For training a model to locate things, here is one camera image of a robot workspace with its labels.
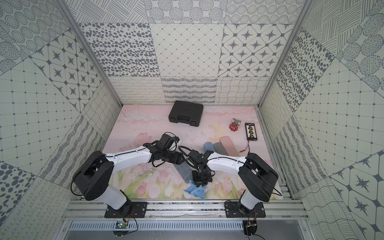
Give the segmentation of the blue microfiber cloth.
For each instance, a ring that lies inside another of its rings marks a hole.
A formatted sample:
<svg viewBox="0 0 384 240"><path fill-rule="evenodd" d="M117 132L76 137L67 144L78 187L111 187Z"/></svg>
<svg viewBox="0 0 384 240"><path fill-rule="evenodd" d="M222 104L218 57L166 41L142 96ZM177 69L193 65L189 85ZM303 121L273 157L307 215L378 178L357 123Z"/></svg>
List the blue microfiber cloth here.
<svg viewBox="0 0 384 240"><path fill-rule="evenodd" d="M202 200L206 199L206 192L205 192L206 187L205 186L197 186L194 184L193 180L190 180L189 184L190 184L190 186L184 190L185 193L187 193L191 196L200 198Z"/></svg>

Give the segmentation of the dark grey eyeglass case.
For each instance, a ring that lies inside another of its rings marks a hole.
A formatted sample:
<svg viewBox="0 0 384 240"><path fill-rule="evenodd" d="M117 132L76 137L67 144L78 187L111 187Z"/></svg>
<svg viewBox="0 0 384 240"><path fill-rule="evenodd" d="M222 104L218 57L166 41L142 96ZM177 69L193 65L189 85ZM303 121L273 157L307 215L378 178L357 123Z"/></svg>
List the dark grey eyeglass case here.
<svg viewBox="0 0 384 240"><path fill-rule="evenodd" d="M174 165L174 167L176 168L185 183L189 183L190 180L193 178L192 168L186 162L183 162L180 165Z"/></svg>

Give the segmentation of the blue eyeglass case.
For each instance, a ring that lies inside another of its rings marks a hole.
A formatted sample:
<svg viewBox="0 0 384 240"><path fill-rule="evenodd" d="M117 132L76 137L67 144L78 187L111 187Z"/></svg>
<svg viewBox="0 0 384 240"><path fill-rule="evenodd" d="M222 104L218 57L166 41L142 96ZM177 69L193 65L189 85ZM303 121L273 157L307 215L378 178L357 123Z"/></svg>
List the blue eyeglass case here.
<svg viewBox="0 0 384 240"><path fill-rule="evenodd" d="M214 145L211 142L204 143L204 150L212 152L216 151Z"/></svg>

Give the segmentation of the grey felt eyeglass case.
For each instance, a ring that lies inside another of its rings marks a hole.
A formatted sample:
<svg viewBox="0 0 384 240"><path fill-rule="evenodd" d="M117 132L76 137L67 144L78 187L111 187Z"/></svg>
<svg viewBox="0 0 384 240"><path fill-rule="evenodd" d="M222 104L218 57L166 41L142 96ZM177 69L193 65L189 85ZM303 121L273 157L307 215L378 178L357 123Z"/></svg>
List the grey felt eyeglass case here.
<svg viewBox="0 0 384 240"><path fill-rule="evenodd" d="M214 149L220 155L224 155L224 156L228 155L228 153L227 153L226 149L224 148L223 144L220 143L220 142L214 144Z"/></svg>

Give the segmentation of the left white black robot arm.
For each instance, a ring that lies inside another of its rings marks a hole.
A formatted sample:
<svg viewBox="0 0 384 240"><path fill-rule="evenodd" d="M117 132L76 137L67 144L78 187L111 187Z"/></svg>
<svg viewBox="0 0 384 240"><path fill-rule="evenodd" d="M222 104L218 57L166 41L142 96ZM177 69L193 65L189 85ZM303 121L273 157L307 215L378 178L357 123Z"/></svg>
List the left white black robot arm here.
<svg viewBox="0 0 384 240"><path fill-rule="evenodd" d="M180 165L185 161L182 153L173 150L174 139L146 143L142 147L115 154L96 151L78 169L72 183L87 201L98 200L113 210L123 212L131 208L126 194L110 185L115 173L140 164L162 161Z"/></svg>

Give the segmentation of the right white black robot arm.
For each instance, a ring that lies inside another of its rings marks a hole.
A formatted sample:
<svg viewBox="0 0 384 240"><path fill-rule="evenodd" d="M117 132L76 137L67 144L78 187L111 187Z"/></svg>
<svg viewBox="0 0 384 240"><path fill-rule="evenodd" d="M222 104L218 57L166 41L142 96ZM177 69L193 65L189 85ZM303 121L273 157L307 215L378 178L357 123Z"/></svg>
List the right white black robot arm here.
<svg viewBox="0 0 384 240"><path fill-rule="evenodd" d="M246 157L231 157L213 151L201 154L192 150L186 155L186 160L194 169L193 183L198 187L211 183L216 172L238 175L246 186L239 208L248 212L260 202L270 200L279 178L277 172L254 153Z"/></svg>

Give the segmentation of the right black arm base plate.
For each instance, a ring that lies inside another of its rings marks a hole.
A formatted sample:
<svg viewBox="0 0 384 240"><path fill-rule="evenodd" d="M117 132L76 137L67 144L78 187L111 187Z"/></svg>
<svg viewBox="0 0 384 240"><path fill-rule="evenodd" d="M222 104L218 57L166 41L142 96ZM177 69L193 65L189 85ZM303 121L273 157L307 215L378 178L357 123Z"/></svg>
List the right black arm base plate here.
<svg viewBox="0 0 384 240"><path fill-rule="evenodd" d="M251 210L247 209L240 202L227 200L224 202L224 208L227 218L265 218L265 208L262 202L259 202Z"/></svg>

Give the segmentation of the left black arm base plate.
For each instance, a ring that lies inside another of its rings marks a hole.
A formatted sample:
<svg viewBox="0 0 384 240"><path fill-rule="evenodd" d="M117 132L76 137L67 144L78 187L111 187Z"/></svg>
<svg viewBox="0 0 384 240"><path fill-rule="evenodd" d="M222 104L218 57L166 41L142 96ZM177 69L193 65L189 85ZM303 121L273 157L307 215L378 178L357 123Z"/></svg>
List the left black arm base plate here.
<svg viewBox="0 0 384 240"><path fill-rule="evenodd" d="M104 217L106 219L144 218L147 206L147 202L126 202L120 209L115 210L108 205Z"/></svg>

